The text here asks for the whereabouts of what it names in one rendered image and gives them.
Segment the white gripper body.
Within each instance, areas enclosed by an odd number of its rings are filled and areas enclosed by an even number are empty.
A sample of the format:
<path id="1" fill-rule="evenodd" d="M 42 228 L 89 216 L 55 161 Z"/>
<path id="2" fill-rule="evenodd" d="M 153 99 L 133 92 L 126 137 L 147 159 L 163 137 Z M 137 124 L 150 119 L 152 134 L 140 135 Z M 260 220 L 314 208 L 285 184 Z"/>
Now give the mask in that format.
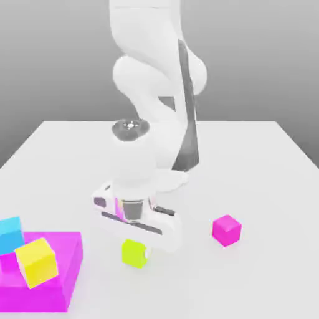
<path id="1" fill-rule="evenodd" d="M 101 212 L 98 225 L 121 239 L 168 253 L 178 250 L 182 243 L 182 223 L 177 214 L 170 216 L 150 211 L 139 221 L 127 222 L 109 212 Z"/>

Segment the small lime green cube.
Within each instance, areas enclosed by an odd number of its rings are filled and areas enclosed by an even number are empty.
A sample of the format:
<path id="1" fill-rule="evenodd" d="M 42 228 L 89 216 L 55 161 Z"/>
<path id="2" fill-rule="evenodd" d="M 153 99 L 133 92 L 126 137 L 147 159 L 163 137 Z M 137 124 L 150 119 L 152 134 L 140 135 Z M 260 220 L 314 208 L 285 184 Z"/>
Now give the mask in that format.
<path id="1" fill-rule="evenodd" d="M 142 269 L 148 261 L 151 250 L 144 244 L 127 239 L 121 247 L 122 262 Z"/>

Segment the small magenta cube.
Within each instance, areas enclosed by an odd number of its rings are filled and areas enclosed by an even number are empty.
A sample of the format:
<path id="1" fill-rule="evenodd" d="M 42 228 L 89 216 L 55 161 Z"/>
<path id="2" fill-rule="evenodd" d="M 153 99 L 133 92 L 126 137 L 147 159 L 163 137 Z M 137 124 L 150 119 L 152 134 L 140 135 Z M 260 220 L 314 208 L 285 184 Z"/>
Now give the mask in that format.
<path id="1" fill-rule="evenodd" d="M 242 224 L 230 215 L 222 216 L 212 223 L 212 236 L 223 247 L 227 247 L 240 239 Z"/>

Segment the small yellow cube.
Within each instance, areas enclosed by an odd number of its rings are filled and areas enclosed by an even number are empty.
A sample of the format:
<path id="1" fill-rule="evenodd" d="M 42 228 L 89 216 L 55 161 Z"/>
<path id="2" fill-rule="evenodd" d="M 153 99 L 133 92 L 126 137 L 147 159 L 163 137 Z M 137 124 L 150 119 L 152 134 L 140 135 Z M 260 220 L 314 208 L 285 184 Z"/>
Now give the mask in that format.
<path id="1" fill-rule="evenodd" d="M 59 274 L 55 252 L 43 237 L 17 248 L 14 253 L 29 289 L 38 287 Z"/>

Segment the small blue cube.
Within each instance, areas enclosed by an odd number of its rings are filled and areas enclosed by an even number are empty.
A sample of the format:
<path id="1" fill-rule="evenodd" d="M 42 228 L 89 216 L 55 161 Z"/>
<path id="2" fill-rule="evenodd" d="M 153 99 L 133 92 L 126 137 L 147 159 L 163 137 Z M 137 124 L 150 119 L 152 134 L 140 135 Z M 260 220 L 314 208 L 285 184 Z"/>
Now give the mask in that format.
<path id="1" fill-rule="evenodd" d="M 0 220 L 0 255 L 10 254 L 24 244 L 20 217 Z"/>

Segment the large magenta box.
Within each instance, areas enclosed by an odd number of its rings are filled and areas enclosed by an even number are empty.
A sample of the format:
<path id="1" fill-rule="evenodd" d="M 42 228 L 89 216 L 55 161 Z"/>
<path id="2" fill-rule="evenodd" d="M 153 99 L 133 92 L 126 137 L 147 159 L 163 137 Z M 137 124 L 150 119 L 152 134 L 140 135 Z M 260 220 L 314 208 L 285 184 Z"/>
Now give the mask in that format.
<path id="1" fill-rule="evenodd" d="M 25 232 L 26 243 L 45 238 L 59 275 L 29 289 L 14 253 L 0 255 L 0 312 L 67 312 L 83 261 L 80 232 Z"/>

